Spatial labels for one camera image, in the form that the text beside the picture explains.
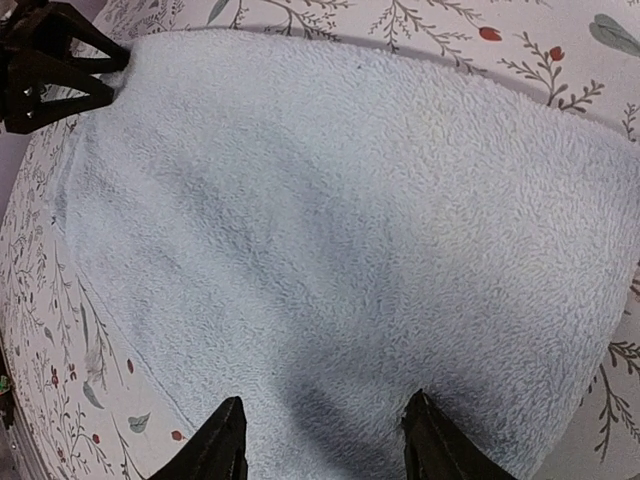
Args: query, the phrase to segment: towel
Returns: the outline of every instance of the towel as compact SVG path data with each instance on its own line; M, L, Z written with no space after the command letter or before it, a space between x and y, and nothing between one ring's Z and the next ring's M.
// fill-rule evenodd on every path
M423 388L531 478L640 258L633 145L489 80L328 42L155 35L110 81L49 208L192 432L239 395L253 478L401 479Z

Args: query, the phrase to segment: black clamp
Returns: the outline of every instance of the black clamp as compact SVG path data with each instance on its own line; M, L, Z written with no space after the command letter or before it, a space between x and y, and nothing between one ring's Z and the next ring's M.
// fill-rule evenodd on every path
M489 460L422 390L411 397L402 427L407 480L516 480ZM247 480L246 434L242 400L227 398L149 480Z
M74 39L106 58L78 58ZM0 26L0 121L7 131L31 133L70 115L105 107L114 91L92 75L113 73L129 63L129 52L102 34L68 3L20 0ZM44 101L47 85L86 95Z

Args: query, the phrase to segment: white fabric with floral print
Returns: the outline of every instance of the white fabric with floral print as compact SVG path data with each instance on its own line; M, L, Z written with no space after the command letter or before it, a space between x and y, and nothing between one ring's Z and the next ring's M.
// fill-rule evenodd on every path
M118 41L208 25L387 49L640 136L639 0L110 0L96 23ZM0 232L0 328L50 477L138 480L185 438L96 315L42 208L75 125L38 132L22 165ZM537 480L640 478L640 276L621 315Z

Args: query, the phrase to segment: red flower print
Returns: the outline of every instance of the red flower print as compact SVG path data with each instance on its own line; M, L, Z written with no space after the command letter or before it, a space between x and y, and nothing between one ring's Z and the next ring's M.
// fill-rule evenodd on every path
M564 52L560 47L553 47L551 50L549 50L549 56L554 62L559 62L564 58Z
M58 388L58 383L60 383L60 380L58 380L58 370L53 368L53 365L51 365L51 383L56 388Z
M492 27L481 27L478 32L480 33L480 36L482 38L484 38L485 40L488 40L490 42L499 42L502 40L502 37L500 36L500 31L496 30L495 28Z

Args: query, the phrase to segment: bed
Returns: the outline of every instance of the bed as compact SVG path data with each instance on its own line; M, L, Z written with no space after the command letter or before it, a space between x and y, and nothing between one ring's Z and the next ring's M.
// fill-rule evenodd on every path
M118 42L209 26L381 48L484 75L635 143L638 20L637 0L110 0L95 23ZM78 121L37 132L23 160L0 230L0 331L49 478L143 479L187 438L96 313L44 210ZM536 479L640 478L640 276L604 353Z

